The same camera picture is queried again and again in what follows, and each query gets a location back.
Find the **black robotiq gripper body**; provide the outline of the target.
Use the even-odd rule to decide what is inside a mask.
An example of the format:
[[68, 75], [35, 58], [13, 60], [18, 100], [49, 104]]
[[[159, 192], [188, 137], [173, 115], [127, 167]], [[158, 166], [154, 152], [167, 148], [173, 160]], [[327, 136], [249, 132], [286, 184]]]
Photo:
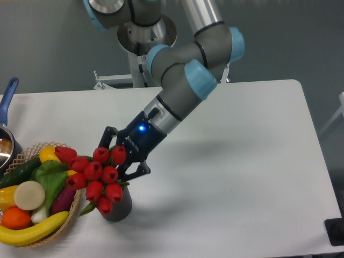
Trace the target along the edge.
[[144, 162], [148, 154], [167, 136], [152, 119], [157, 116], [158, 110], [151, 110], [149, 114], [141, 111], [123, 130], [117, 133], [117, 146], [125, 148], [127, 158], [124, 163]]

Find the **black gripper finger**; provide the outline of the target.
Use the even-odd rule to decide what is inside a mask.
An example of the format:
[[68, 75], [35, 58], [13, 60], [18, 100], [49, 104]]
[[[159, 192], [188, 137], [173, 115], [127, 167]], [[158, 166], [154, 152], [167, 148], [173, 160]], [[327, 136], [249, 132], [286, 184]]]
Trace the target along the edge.
[[115, 127], [107, 126], [98, 144], [98, 148], [109, 148], [112, 139], [117, 136], [118, 132], [119, 131]]
[[131, 160], [125, 161], [122, 164], [116, 163], [117, 171], [118, 171], [118, 179], [120, 181], [130, 181], [137, 177], [148, 175], [151, 173], [151, 169], [147, 165], [146, 160], [143, 160], [143, 161], [138, 162], [138, 166], [134, 172], [128, 174], [127, 170], [129, 169], [129, 167], [132, 166], [132, 164], [135, 164], [135, 162], [132, 162]]

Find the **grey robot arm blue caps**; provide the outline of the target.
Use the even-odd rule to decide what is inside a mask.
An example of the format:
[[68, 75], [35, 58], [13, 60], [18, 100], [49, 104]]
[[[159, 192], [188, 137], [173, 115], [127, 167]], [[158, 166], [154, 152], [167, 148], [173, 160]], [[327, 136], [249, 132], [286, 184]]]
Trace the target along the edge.
[[229, 65], [245, 52], [235, 27], [227, 27], [215, 1], [183, 1], [194, 41], [174, 48], [174, 23], [161, 12], [160, 1], [84, 1], [99, 30], [118, 28], [118, 40], [128, 52], [146, 59], [141, 71], [154, 79], [160, 93], [123, 130], [106, 127], [100, 146], [112, 140], [125, 148], [118, 167], [123, 182], [150, 173], [148, 154], [182, 122], [218, 84], [211, 69]]

